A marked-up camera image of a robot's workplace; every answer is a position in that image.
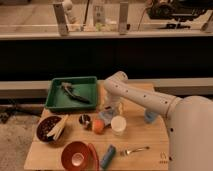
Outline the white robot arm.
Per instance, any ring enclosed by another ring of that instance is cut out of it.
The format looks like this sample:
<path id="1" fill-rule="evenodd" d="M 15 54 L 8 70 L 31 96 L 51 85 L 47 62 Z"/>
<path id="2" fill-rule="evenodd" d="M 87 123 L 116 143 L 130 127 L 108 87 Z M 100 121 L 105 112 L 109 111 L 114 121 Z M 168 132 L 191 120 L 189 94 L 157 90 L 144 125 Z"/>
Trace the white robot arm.
<path id="1" fill-rule="evenodd" d="M 213 171 L 213 101 L 177 96 L 128 85 L 125 72 L 104 80 L 110 101 L 123 97 L 170 120 L 169 171 Z"/>

